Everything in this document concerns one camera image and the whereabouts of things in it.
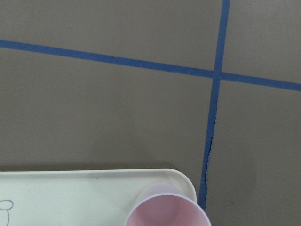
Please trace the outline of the pink plastic cup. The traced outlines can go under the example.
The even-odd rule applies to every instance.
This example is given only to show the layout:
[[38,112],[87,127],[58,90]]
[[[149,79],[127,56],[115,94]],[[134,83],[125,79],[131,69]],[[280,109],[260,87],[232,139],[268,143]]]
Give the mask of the pink plastic cup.
[[210,226],[211,222],[181,190],[167,183],[155,183],[142,190],[123,225]]

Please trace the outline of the cream plastic tray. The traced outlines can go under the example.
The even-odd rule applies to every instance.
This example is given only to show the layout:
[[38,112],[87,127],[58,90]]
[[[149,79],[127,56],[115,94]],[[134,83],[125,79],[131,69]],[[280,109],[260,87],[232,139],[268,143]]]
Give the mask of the cream plastic tray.
[[3,226],[121,226],[142,190],[175,186],[196,200],[192,182],[174,169],[23,171],[0,174]]

